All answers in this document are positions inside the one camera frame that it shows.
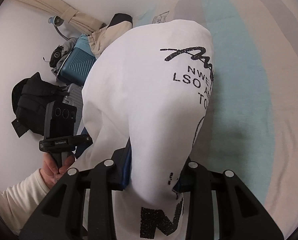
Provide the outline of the left hand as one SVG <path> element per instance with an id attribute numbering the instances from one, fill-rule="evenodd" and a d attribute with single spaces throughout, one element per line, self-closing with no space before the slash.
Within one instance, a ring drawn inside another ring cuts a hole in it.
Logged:
<path id="1" fill-rule="evenodd" d="M 65 174 L 68 168 L 75 162 L 75 160 L 74 155 L 69 154 L 65 159 L 63 166 L 58 168 L 52 156 L 49 153 L 44 153 L 40 174 L 46 186 L 51 189 Z"/>

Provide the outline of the cream sleeved left forearm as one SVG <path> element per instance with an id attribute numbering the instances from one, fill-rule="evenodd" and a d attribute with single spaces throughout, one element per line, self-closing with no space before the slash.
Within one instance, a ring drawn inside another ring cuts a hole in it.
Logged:
<path id="1" fill-rule="evenodd" d="M 55 182 L 54 177 L 38 169 L 25 180 L 0 191 L 0 217 L 12 233 L 20 233 Z"/>

